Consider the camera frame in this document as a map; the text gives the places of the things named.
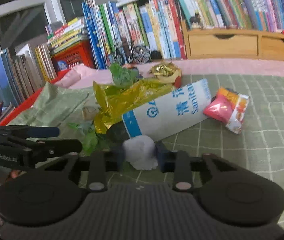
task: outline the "red cloth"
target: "red cloth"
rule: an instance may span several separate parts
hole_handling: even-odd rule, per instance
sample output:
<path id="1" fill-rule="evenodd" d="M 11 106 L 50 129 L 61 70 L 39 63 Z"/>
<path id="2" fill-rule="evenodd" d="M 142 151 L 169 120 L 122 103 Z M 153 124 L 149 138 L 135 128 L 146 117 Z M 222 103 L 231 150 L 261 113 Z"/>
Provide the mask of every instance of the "red cloth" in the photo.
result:
<path id="1" fill-rule="evenodd" d="M 54 84 L 60 81 L 68 72 L 69 72 L 69 69 L 58 72 L 57 77 L 54 80 L 50 81 L 50 83 Z M 34 104 L 39 94 L 42 92 L 42 89 L 43 88 L 37 90 L 33 95 L 31 95 L 22 104 L 20 104 L 17 108 L 15 108 L 7 117 L 5 117 L 0 122 L 0 126 L 7 125 L 10 121 L 12 121 L 15 117 L 17 117 L 21 112 L 23 112 L 26 109 L 29 109 Z"/>

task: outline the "bicycle wheel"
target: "bicycle wheel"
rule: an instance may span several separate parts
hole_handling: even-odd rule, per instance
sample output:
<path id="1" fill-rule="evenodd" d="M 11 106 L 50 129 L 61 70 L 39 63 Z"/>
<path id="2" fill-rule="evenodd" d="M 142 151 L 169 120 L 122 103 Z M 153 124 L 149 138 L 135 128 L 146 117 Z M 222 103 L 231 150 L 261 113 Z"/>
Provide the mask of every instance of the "bicycle wheel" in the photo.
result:
<path id="1" fill-rule="evenodd" d="M 107 55 L 106 59 L 105 59 L 105 64 L 106 66 L 109 68 L 111 66 L 112 63 L 118 63 L 120 66 L 122 66 L 123 64 L 123 58 L 120 54 L 118 54 L 118 56 L 116 57 L 116 54 L 110 53 L 109 55 Z"/>
<path id="2" fill-rule="evenodd" d="M 150 60 L 151 53 L 144 45 L 136 46 L 132 53 L 133 61 L 137 64 L 144 64 Z"/>

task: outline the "white tissue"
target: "white tissue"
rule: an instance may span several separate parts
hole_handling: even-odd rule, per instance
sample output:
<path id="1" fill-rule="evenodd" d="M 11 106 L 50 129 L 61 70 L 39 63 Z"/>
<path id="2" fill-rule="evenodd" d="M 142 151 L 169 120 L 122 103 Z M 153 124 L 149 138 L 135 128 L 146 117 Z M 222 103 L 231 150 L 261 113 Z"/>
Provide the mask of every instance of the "white tissue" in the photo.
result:
<path id="1" fill-rule="evenodd" d="M 154 157 L 155 143 L 146 135 L 136 136 L 123 143 L 126 161 L 137 170 L 151 170 L 158 166 Z"/>

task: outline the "wooden drawer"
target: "wooden drawer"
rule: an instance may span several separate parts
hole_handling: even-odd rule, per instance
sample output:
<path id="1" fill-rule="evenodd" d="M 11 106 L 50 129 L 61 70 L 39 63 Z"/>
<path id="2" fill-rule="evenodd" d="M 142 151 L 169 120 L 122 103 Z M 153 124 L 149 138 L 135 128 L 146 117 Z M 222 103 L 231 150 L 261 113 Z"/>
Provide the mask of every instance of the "wooden drawer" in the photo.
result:
<path id="1" fill-rule="evenodd" d="M 284 61 L 284 39 L 262 36 L 263 58 Z"/>
<path id="2" fill-rule="evenodd" d="M 190 34 L 191 57 L 257 56 L 258 36 Z"/>

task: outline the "finger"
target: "finger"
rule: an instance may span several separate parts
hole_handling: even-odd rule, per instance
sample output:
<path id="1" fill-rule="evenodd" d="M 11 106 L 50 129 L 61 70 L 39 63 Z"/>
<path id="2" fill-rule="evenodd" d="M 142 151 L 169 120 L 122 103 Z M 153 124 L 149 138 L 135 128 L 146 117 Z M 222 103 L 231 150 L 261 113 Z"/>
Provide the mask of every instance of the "finger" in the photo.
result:
<path id="1" fill-rule="evenodd" d="M 11 176 L 12 179 L 15 179 L 16 177 L 19 176 L 20 173 L 21 173 L 21 171 L 12 170 L 10 176 Z"/>

